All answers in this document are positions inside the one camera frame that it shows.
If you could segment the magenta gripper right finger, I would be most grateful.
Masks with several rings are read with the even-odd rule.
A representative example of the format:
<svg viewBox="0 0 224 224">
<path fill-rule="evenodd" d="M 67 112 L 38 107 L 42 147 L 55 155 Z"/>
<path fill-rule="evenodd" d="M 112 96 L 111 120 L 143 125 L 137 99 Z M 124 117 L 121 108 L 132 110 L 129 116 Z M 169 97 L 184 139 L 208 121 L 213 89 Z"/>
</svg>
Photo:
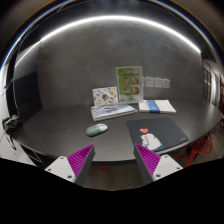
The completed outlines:
<svg viewBox="0 0 224 224">
<path fill-rule="evenodd" d="M 182 169 L 169 155 L 160 156 L 138 144 L 134 146 L 134 155 L 145 185 Z"/>
</svg>

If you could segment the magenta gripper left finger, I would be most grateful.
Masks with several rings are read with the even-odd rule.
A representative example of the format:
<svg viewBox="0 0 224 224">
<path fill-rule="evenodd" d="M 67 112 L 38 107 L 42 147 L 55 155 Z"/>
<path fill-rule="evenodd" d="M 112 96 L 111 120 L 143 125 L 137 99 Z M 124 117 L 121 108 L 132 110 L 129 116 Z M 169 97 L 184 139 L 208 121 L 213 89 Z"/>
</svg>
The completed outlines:
<svg viewBox="0 0 224 224">
<path fill-rule="evenodd" d="M 90 145 L 68 157 L 58 157 L 46 168 L 46 171 L 83 186 L 94 155 L 94 146 Z"/>
</svg>

